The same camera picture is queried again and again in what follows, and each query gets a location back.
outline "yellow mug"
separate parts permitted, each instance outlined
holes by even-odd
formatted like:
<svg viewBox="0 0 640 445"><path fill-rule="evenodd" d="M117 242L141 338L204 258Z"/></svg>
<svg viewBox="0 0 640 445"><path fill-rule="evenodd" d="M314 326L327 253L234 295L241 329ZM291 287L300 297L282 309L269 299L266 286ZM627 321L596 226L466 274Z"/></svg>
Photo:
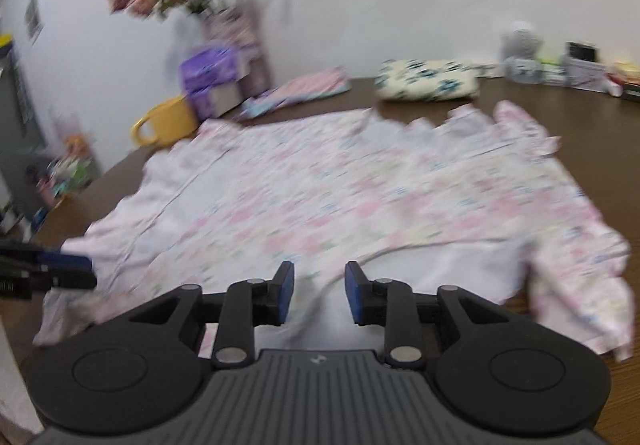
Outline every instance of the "yellow mug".
<svg viewBox="0 0 640 445"><path fill-rule="evenodd" d="M154 135L142 136L140 129L151 124ZM181 96L156 105L131 129L131 138L138 145L168 147L182 138L188 138L198 129L198 120L193 109Z"/></svg>

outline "mug handle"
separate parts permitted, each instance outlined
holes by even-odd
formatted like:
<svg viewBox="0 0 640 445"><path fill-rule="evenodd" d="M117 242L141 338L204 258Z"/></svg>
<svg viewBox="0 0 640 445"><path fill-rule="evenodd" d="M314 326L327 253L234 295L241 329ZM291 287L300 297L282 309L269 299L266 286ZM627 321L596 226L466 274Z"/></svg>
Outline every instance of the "mug handle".
<svg viewBox="0 0 640 445"><path fill-rule="evenodd" d="M142 136L140 134L140 129L142 129L142 126L145 125L145 123L149 121L149 119L149 115L146 114L140 120L138 120L136 125L131 128L131 138L140 146L155 145L159 141L158 136L147 138L146 136Z"/></svg>

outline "pink folded cloth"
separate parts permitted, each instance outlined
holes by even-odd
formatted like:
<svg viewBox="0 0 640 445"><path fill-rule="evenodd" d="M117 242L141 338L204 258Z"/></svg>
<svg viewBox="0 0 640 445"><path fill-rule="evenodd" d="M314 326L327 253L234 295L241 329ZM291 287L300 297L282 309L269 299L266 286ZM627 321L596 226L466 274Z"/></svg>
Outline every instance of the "pink folded cloth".
<svg viewBox="0 0 640 445"><path fill-rule="evenodd" d="M279 88L265 92L258 98L249 98L242 104L240 118L257 118L277 108L318 98L328 98L347 92L349 89L351 85L343 68L332 68L301 76Z"/></svg>

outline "flower vase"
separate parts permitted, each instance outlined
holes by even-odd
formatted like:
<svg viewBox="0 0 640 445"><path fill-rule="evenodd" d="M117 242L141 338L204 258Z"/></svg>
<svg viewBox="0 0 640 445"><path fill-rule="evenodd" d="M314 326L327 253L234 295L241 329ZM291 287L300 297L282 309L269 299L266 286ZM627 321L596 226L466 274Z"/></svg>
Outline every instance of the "flower vase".
<svg viewBox="0 0 640 445"><path fill-rule="evenodd" d="M216 44L233 46L242 55L244 69L238 85L242 96L251 98L271 89L269 69L262 45L249 15L231 8L204 18L206 38Z"/></svg>

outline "purple tissue box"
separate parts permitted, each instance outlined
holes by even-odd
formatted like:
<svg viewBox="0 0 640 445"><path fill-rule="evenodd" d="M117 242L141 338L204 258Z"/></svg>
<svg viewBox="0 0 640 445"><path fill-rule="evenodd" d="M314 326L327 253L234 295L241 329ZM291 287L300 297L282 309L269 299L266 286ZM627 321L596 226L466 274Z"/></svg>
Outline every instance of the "purple tissue box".
<svg viewBox="0 0 640 445"><path fill-rule="evenodd" d="M238 51L210 48L191 57L180 66L182 85L187 94L239 79Z"/></svg>
<svg viewBox="0 0 640 445"><path fill-rule="evenodd" d="M238 107L244 99L240 87L235 82L213 86L201 91L190 92L187 101L196 112L200 121L219 118L228 110Z"/></svg>

